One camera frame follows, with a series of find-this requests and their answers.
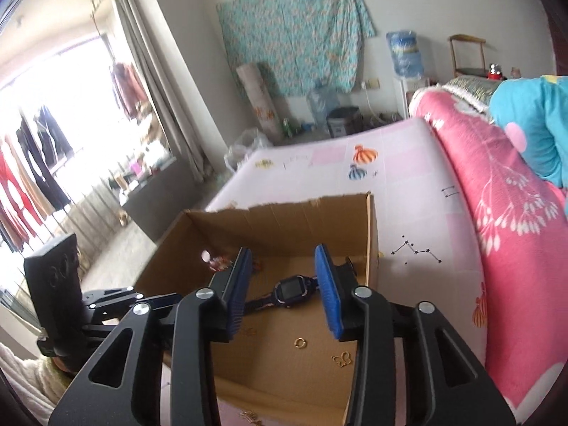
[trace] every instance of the watch face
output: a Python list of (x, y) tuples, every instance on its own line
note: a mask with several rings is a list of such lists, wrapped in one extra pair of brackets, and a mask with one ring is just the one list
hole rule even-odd
[(277, 298), (281, 301), (289, 301), (294, 298), (302, 296), (305, 292), (306, 287), (304, 286), (304, 281), (299, 277), (291, 277), (289, 279), (283, 280), (278, 287)]

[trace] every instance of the watch strap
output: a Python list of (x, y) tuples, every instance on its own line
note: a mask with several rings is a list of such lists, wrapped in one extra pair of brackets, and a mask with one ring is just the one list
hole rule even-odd
[(251, 312), (255, 311), (262, 311), (268, 307), (278, 306), (278, 300), (276, 300), (275, 292), (272, 291), (267, 295), (261, 296), (260, 298), (247, 301), (245, 303), (244, 314), (250, 314)]
[[(318, 289), (317, 279), (314, 277), (306, 277), (305, 275), (301, 276), (304, 280), (304, 286), (307, 290), (307, 295), (304, 298), (305, 300), (309, 299), (314, 293), (316, 293)], [(276, 298), (276, 287), (272, 290), (271, 293), (268, 293), (260, 298), (247, 301), (244, 307), (244, 314), (250, 314), (251, 312), (262, 311), (263, 309), (267, 309), (269, 307), (286, 307), (285, 304), (282, 304)]]

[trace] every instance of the bed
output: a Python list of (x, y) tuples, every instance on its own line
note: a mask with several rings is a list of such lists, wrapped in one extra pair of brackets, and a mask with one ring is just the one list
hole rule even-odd
[[(393, 302), (435, 303), (483, 362), (487, 327), (478, 243), (458, 180), (424, 120), (258, 151), (208, 210), (365, 192), (374, 194), (380, 250), (380, 274), (371, 286)], [(404, 424), (402, 379), (398, 386), (397, 422)]]
[[(541, 403), (562, 408), (565, 383), (550, 391), (568, 357), (561, 197), (499, 128), (448, 91), (418, 93), (411, 113), (421, 118), (259, 151), (208, 209), (372, 192), (380, 254), (371, 285), (394, 302), (435, 303), (518, 422)], [(546, 415), (527, 424), (556, 424)]]

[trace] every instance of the red garment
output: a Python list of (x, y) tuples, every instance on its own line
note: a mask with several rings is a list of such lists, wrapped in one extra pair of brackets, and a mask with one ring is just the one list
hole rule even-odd
[(16, 203), (16, 201), (13, 199), (12, 194), (9, 191), (8, 181), (10, 181), (13, 184), (13, 186), (16, 188), (16, 191), (18, 191), (18, 194), (20, 195), (20, 197), (22, 198), (22, 202), (24, 203), (24, 208), (27, 211), (29, 211), (29, 214), (32, 215), (32, 217), (38, 222), (39, 225), (42, 225), (43, 224), (42, 218), (40, 218), (39, 214), (36, 212), (28, 195), (20, 187), (18, 180), (12, 173), (12, 170), (6, 164), (6, 160), (4, 159), (4, 154), (2, 153), (2, 151), (0, 151), (0, 185), (2, 185), (2, 187), (4, 188), (6, 196), (8, 197), (8, 200), (10, 200), (12, 208), (18, 214), (19, 219), (22, 221), (22, 223), (24, 223), (26, 228), (29, 230), (30, 234), (32, 234), (32, 236), (35, 237), (36, 236), (35, 231), (32, 229), (32, 226), (29, 225), (28, 221), (23, 215), (22, 209), (19, 207), (18, 203)]
[(20, 220), (13, 217), (9, 211), (4, 210), (2, 205), (0, 205), (0, 223), (4, 226), (6, 233), (18, 251), (22, 251), (24, 244), (29, 242), (29, 235)]
[(134, 67), (118, 63), (111, 71), (113, 85), (117, 99), (120, 101), (124, 113), (130, 118), (138, 116), (136, 105), (139, 102), (148, 102), (148, 96), (138, 78)]

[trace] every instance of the hanging clothes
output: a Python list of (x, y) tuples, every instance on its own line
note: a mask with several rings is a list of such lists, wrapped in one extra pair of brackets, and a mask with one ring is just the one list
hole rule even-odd
[(29, 176), (26, 165), (22, 161), (22, 156), (18, 152), (18, 149), (14, 145), (13, 137), (10, 135), (4, 136), (4, 141), (7, 143), (12, 153), (12, 157), (16, 162), (16, 167), (18, 168), (18, 176), (24, 189), (32, 200), (37, 212), (45, 220), (48, 216), (55, 212), (55, 208), (51, 205), (49, 200), (43, 195), (42, 191), (39, 189), (35, 181)]
[(53, 168), (59, 160), (73, 156), (73, 148), (46, 106), (39, 109), (34, 120), (38, 124), (38, 135), (47, 168)]
[(12, 242), (12, 239), (8, 235), (8, 232), (2, 223), (0, 223), (0, 236), (2, 236), (2, 240), (4, 240), (4, 243), (6, 245), (8, 245), (8, 248), (10, 248), (10, 251), (12, 253), (19, 251), (14, 242)]
[[(16, 131), (16, 136), (18, 137), (18, 142), (22, 147), (24, 157), (28, 162), (29, 169), (31, 170), (33, 178), (35, 179), (39, 189), (43, 192), (45, 197), (49, 200), (56, 211), (63, 209), (70, 203), (70, 200), (69, 198), (67, 198), (67, 196), (63, 192), (63, 189), (61, 189), (57, 181), (55, 181), (53, 175), (49, 172), (49, 169), (47, 168), (42, 158), (42, 153), (33, 140), (32, 133), (24, 119), (22, 119), (20, 129)], [(37, 172), (35, 171), (35, 168), (33, 167), (30, 159), (30, 155), (35, 161), (36, 165), (38, 165), (39, 171), (41, 172), (42, 176), (39, 176), (39, 174), (37, 174)]]
[(136, 105), (148, 102), (148, 96), (136, 70), (132, 66), (119, 62), (111, 70), (111, 78), (115, 97), (122, 106), (124, 113), (131, 120), (136, 119), (138, 117)]
[(20, 224), (18, 218), (12, 216), (2, 205), (0, 205), (0, 223), (16, 249), (22, 251), (24, 243), (29, 242), (29, 235), (24, 226)]
[(42, 225), (43, 224), (42, 219), (39, 217), (39, 214), (35, 211), (35, 208), (33, 207), (32, 202), (29, 199), (28, 195), (20, 187), (18, 180), (13, 175), (12, 170), (6, 163), (4, 154), (0, 150), (0, 185), (4, 188), (4, 192), (6, 193), (6, 196), (8, 197), (10, 204), (12, 205), (13, 210), (16, 211), (16, 214), (18, 215), (21, 222), (24, 224), (24, 226), (26, 226), (30, 234), (32, 234), (32, 236), (35, 237), (36, 236), (35, 230), (33, 230), (33, 227), (30, 226), (28, 220), (24, 217), (23, 210), (19, 206), (18, 202), (16, 202), (13, 199), (12, 193), (10, 192), (10, 188), (8, 186), (8, 182), (12, 183), (13, 187), (16, 189), (16, 192), (19, 194), (20, 198), (22, 199), (24, 209), (26, 209), (28, 213), (32, 215), (32, 217), (38, 222), (39, 225)]

